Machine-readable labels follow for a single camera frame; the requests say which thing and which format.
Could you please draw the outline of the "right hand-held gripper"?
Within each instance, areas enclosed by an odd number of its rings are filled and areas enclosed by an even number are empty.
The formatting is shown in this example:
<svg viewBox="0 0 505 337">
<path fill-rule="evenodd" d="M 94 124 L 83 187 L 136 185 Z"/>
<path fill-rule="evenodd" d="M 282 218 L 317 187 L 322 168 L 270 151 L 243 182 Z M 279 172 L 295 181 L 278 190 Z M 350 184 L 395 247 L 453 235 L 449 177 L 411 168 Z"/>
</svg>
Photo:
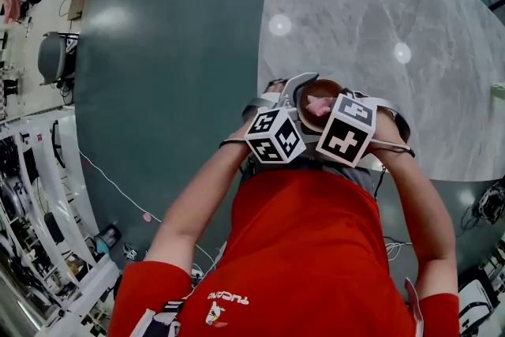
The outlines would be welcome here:
<svg viewBox="0 0 505 337">
<path fill-rule="evenodd" d="M 377 110 L 389 110 L 405 143 L 410 138 L 410 126 L 391 102 L 343 88 L 334 101 L 316 150 L 336 162 L 355 167 L 369 145 L 374 150 L 411 152 L 407 145 L 374 139 Z"/>
</svg>

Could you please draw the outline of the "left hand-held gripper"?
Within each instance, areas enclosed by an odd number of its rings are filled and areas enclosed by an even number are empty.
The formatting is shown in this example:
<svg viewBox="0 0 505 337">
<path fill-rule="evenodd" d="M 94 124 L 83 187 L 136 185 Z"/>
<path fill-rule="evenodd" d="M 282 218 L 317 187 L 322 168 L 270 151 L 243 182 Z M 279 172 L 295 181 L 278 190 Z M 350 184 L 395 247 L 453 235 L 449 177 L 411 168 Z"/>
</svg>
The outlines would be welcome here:
<svg viewBox="0 0 505 337">
<path fill-rule="evenodd" d="M 303 125 L 299 133 L 296 122 L 297 93 L 313 83 L 318 73 L 302 73 L 291 77 L 280 94 L 280 102 L 270 99 L 253 99 L 242 113 L 244 121 L 251 119 L 244 139 L 261 163 L 290 163 L 305 150 L 305 142 L 319 142 L 322 133 Z"/>
</svg>

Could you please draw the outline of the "person's left hand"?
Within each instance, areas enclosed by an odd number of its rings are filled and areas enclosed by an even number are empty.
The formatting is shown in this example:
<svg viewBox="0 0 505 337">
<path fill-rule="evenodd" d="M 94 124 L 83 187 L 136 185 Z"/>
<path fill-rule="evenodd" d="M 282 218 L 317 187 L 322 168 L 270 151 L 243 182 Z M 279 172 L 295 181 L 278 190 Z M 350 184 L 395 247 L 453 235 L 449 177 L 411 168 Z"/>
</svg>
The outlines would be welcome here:
<svg viewBox="0 0 505 337">
<path fill-rule="evenodd" d="M 286 80 L 275 80 L 271 81 L 268 86 L 265 88 L 261 97 L 273 103 L 277 103 L 279 101 L 280 95 L 286 85 Z"/>
</svg>

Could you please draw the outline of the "person's right hand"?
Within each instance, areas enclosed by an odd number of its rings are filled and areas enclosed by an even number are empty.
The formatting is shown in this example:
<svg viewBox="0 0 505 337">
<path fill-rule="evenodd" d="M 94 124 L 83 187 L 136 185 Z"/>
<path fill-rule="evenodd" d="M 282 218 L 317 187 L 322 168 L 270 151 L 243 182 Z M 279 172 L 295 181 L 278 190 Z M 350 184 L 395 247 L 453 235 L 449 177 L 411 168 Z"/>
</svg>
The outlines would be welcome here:
<svg viewBox="0 0 505 337">
<path fill-rule="evenodd" d="M 381 108 L 376 114 L 376 131 L 373 138 L 393 144 L 400 144 L 401 146 L 406 145 L 399 134 L 398 127 L 390 111 Z"/>
</svg>

